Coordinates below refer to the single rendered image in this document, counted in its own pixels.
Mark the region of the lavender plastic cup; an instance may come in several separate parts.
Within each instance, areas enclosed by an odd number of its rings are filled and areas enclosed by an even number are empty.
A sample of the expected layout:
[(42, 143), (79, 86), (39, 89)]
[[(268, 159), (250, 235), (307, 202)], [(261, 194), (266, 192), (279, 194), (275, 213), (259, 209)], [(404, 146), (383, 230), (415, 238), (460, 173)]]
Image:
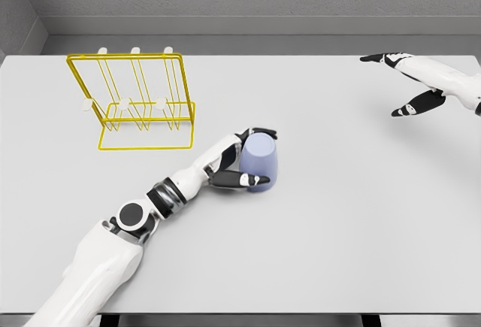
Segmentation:
[(239, 169), (243, 173), (269, 177), (269, 183), (249, 186), (249, 192), (264, 192), (277, 181), (278, 161), (275, 140), (268, 134), (259, 132), (250, 135), (240, 154)]

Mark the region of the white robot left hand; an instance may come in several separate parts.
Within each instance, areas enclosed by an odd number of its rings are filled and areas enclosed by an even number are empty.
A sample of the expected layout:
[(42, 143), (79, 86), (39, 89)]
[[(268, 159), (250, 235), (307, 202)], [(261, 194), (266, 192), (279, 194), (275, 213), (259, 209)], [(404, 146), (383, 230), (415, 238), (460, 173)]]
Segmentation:
[(226, 189), (247, 189), (249, 186), (269, 183), (269, 177), (243, 173), (239, 169), (241, 151), (247, 138), (263, 132), (277, 140), (277, 132), (272, 129), (250, 128), (241, 133), (224, 137), (185, 170), (185, 176), (176, 177), (176, 184), (188, 197), (193, 197), (204, 185)]

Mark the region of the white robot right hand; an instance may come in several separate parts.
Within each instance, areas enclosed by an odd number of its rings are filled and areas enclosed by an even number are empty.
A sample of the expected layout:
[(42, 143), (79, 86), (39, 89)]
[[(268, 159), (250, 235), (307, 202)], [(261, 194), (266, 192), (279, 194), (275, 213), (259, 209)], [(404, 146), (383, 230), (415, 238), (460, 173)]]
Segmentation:
[(441, 106), (448, 95), (460, 96), (467, 86), (468, 76), (451, 66), (427, 56), (409, 53), (378, 53), (361, 56), (361, 62), (384, 64), (404, 76), (424, 84), (425, 91), (402, 107), (394, 109), (392, 117), (408, 117), (426, 113)]

